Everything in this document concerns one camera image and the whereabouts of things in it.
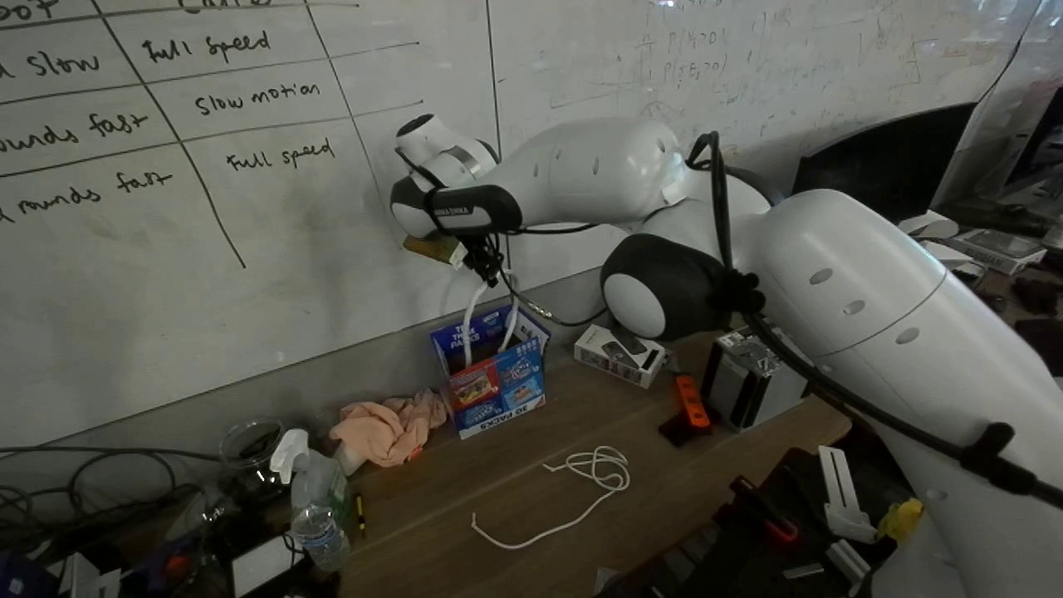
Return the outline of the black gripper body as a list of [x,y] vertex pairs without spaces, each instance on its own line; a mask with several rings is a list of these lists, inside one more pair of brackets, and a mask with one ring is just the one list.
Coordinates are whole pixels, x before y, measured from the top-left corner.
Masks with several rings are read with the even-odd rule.
[[496,231],[468,231],[461,235],[464,264],[485,283],[499,286],[505,274],[505,253]]

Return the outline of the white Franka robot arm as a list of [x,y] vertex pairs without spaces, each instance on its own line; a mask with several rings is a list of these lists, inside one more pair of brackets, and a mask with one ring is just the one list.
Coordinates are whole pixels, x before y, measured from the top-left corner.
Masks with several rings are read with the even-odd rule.
[[839,190],[775,198],[644,116],[555,121],[511,152],[423,113],[399,126],[389,208],[451,235],[499,283],[501,231],[616,225],[600,264],[614,322],[682,338],[745,318],[816,394],[863,414],[926,502],[935,542],[899,543],[867,588],[894,598],[1063,594],[1063,393],[971,286]]

